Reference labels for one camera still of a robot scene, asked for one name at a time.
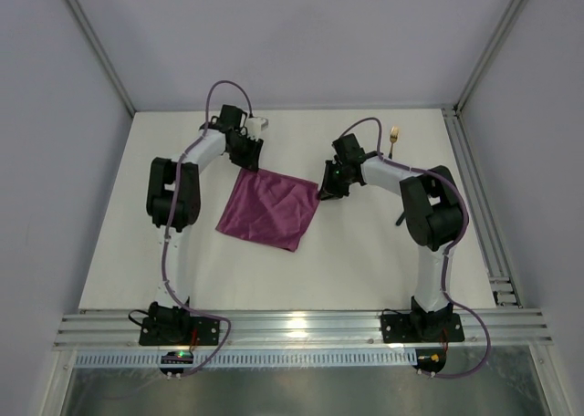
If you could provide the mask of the purple satin napkin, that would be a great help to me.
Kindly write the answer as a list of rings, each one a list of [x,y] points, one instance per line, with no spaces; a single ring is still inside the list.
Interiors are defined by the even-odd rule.
[[[267,170],[242,169],[215,230],[294,252],[318,204],[315,182]]]

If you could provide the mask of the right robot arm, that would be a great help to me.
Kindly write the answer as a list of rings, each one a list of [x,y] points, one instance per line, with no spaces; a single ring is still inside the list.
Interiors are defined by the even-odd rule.
[[[385,343],[438,342],[464,333],[448,293],[449,271],[456,245],[468,226],[469,216],[448,168],[424,170],[371,153],[362,158],[325,162],[318,198],[337,200],[349,196],[349,187],[372,185],[401,197],[404,222],[418,245],[417,287],[408,312],[381,312]]]

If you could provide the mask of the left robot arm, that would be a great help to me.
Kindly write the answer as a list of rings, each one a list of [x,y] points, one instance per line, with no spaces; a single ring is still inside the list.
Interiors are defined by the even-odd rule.
[[[202,210],[200,175],[223,155],[235,166],[257,172],[268,126],[266,118],[224,105],[217,116],[205,119],[182,153],[151,162],[146,211],[158,230],[162,275],[149,308],[152,321],[176,327],[196,314],[190,307],[193,272],[188,269],[188,248]]]

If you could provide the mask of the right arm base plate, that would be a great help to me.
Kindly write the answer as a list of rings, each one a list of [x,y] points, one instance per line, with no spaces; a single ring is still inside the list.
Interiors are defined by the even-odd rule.
[[[385,309],[381,312],[381,336],[384,343],[460,343],[465,341],[464,329],[458,314],[436,330],[418,331],[410,314]]]

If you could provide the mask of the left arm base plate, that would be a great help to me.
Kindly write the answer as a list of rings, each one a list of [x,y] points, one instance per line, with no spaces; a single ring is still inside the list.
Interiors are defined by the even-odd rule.
[[[215,319],[194,317],[177,308],[158,310],[142,320],[139,345],[215,347],[219,330],[220,322]]]

